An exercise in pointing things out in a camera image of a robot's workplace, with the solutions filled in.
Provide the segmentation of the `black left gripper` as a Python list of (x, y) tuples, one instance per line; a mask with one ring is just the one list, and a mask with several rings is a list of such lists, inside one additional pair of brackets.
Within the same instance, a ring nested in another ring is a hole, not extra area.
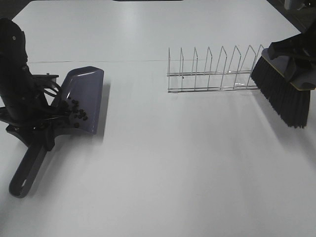
[[(22, 127), (37, 127), (42, 124), (56, 124), (66, 116), (60, 115), (60, 103), (62, 88), (56, 83), (58, 75), (45, 74), (33, 75), (35, 88), (27, 94), (11, 92), (9, 95), (10, 105), (1, 107), (0, 120), (8, 123), (6, 132), (15, 136), (24, 145), (29, 147), (34, 134), (30, 129)], [(43, 144), (47, 151), (55, 146), (55, 135), (52, 125), (42, 131)]]

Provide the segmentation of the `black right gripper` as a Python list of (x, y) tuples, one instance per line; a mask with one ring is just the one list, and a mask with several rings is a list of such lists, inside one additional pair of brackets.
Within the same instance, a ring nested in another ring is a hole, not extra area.
[(316, 88), (316, 63), (307, 59), (316, 58), (316, 38), (298, 34), (272, 42), (268, 47), (270, 59), (290, 57), (287, 63), (287, 81), (298, 90)]

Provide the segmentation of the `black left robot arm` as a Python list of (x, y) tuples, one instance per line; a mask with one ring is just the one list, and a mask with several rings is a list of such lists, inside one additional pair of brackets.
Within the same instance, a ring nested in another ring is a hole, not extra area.
[(68, 122), (70, 111), (62, 100), (56, 75), (33, 75), (28, 66), (24, 31), (12, 20), (0, 20), (1, 121), (9, 124), (29, 144), (51, 151), (54, 127)]

